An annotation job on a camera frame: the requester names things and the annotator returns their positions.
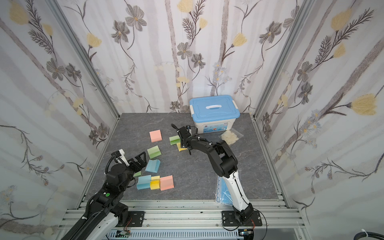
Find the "yellow memo pad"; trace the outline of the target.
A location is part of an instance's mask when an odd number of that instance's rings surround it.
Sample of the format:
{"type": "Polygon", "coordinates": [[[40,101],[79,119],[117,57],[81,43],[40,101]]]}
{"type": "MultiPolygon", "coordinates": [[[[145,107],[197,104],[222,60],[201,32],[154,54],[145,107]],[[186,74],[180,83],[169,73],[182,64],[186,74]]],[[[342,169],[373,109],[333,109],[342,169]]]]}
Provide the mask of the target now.
{"type": "Polygon", "coordinates": [[[187,150],[187,148],[183,148],[183,147],[181,146],[181,143],[177,143],[177,148],[178,148],[178,151],[179,151],[179,152],[187,150]]]}
{"type": "Polygon", "coordinates": [[[151,190],[158,190],[160,189],[160,176],[154,176],[151,177],[151,182],[150,182],[150,189],[151,190]]]}

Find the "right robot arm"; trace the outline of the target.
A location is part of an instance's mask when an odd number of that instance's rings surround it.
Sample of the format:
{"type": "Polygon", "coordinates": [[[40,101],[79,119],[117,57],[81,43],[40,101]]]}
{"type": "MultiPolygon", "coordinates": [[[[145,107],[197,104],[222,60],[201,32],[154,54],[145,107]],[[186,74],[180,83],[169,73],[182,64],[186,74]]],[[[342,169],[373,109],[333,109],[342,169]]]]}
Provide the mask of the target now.
{"type": "Polygon", "coordinates": [[[242,187],[238,173],[238,160],[229,145],[224,140],[212,142],[197,133],[193,134],[191,126],[178,128],[171,124],[171,127],[177,131],[182,148],[188,149],[189,152],[197,150],[205,153],[214,172],[224,179],[232,198],[237,223],[244,226],[251,221],[254,207],[242,187]]]}

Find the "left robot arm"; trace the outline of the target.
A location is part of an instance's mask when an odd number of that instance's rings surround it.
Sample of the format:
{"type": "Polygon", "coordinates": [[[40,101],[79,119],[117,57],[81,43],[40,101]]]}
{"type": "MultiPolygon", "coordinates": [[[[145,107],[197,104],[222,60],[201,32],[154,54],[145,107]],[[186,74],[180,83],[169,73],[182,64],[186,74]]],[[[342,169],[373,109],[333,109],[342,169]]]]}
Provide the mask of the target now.
{"type": "Polygon", "coordinates": [[[141,227],[143,211],[130,212],[121,200],[134,175],[147,166],[145,152],[127,160],[123,150],[111,154],[101,189],[86,204],[85,212],[64,235],[64,240],[101,240],[115,227],[141,227]]]}

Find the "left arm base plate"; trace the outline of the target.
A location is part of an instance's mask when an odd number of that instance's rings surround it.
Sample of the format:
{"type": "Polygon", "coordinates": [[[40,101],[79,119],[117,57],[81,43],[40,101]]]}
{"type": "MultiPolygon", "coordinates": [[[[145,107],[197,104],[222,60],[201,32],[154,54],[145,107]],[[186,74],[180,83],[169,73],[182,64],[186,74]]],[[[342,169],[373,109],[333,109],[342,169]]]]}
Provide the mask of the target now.
{"type": "Polygon", "coordinates": [[[145,219],[145,211],[124,211],[118,217],[117,227],[142,227],[145,219]]]}

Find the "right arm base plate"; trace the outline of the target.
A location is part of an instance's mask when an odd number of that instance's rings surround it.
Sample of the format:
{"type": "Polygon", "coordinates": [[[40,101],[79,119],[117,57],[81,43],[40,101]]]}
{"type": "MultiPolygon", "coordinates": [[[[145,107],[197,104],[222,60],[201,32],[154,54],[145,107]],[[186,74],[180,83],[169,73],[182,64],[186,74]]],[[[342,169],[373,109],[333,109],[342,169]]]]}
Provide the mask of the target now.
{"type": "Polygon", "coordinates": [[[242,216],[235,211],[222,211],[222,223],[224,227],[261,227],[262,217],[259,211],[253,211],[249,216],[242,216]]]}

